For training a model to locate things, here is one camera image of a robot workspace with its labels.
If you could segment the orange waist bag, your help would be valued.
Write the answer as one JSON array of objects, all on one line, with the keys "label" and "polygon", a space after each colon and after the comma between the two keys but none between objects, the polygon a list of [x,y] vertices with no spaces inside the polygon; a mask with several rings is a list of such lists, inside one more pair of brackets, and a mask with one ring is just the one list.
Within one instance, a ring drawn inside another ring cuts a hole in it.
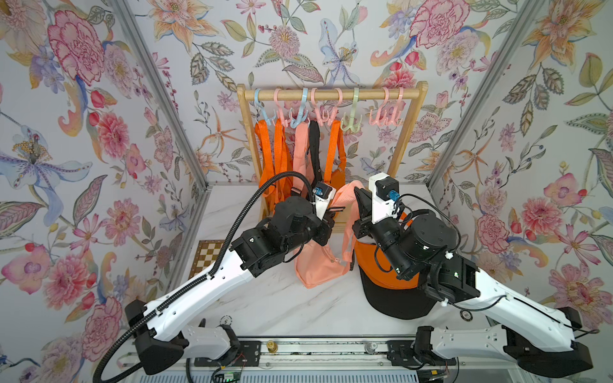
[{"label": "orange waist bag", "polygon": [[356,240],[354,255],[363,290],[413,290],[418,287],[419,274],[409,281],[398,279],[385,253],[370,237]]},{"label": "orange waist bag", "polygon": [[346,151],[341,122],[333,121],[330,128],[330,143],[324,169],[323,181],[339,190],[346,184]]}]

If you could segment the pink waist bag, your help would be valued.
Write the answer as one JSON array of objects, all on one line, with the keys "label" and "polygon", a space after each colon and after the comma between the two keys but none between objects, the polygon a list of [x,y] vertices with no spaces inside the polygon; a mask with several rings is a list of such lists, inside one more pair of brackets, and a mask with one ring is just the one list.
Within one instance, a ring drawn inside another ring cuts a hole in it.
[{"label": "pink waist bag", "polygon": [[345,275],[351,269],[353,250],[356,243],[353,225],[359,219],[355,188],[363,188],[360,181],[352,181],[335,192],[329,207],[344,207],[350,211],[346,223],[341,224],[343,245],[340,256],[333,253],[329,245],[315,241],[307,243],[295,261],[295,271],[301,283],[311,289]]}]

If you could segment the black waist bag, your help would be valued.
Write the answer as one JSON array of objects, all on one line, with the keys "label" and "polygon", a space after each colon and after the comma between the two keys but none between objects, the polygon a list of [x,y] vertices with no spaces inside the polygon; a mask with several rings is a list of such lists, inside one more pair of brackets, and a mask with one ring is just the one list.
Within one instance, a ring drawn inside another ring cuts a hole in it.
[{"label": "black waist bag", "polygon": [[308,143],[309,150],[308,153],[311,158],[311,168],[313,170],[313,181],[311,182],[311,186],[314,188],[317,183],[322,181],[322,169],[319,159],[319,150],[320,150],[320,128],[317,121],[311,121],[308,127]]},{"label": "black waist bag", "polygon": [[425,317],[433,309],[437,300],[429,298],[419,288],[391,290],[376,285],[359,268],[367,302],[379,313],[395,319],[412,320]]}]

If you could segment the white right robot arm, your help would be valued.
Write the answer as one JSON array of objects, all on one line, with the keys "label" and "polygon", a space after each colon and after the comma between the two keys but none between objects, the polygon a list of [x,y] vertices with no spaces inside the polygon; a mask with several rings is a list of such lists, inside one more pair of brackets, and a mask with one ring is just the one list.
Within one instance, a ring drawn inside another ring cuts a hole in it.
[{"label": "white right robot arm", "polygon": [[433,210],[405,213],[394,179],[384,177],[354,193],[354,234],[370,239],[354,253],[373,308],[397,319],[415,319],[442,304],[491,320],[481,330],[418,327],[412,343],[401,349],[402,357],[420,366],[490,357],[547,378],[592,368],[589,348],[577,339],[582,324],[575,310],[535,303],[458,255],[458,231]]}]

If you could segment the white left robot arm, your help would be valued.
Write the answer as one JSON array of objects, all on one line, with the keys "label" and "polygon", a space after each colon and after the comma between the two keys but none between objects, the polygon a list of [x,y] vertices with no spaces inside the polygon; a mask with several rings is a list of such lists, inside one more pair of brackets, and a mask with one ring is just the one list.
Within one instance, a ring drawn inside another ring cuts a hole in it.
[{"label": "white left robot arm", "polygon": [[129,319],[153,316],[137,330],[135,341],[145,373],[155,375],[190,358],[231,364],[240,354],[234,330],[229,325],[195,326],[191,321],[226,293],[283,263],[287,253],[311,241],[325,244],[334,226],[331,201],[290,197],[277,204],[273,217],[233,241],[220,256],[220,266],[205,269],[163,298],[130,304]]}]

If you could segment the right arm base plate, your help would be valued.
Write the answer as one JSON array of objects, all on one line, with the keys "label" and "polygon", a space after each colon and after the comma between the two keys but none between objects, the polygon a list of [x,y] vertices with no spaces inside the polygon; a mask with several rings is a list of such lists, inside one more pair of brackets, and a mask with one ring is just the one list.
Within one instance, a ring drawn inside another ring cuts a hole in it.
[{"label": "right arm base plate", "polygon": [[426,363],[415,354],[412,340],[390,340],[386,342],[386,346],[386,357],[392,366],[408,370],[420,370],[426,366]]}]

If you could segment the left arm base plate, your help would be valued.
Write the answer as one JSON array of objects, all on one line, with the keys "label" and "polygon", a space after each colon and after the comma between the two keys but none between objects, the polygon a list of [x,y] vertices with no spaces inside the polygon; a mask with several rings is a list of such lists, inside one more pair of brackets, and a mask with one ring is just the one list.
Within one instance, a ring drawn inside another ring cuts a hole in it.
[{"label": "left arm base plate", "polygon": [[194,360],[194,367],[258,367],[261,357],[261,341],[240,341],[239,346],[230,349],[219,360],[207,357],[198,357]]}]

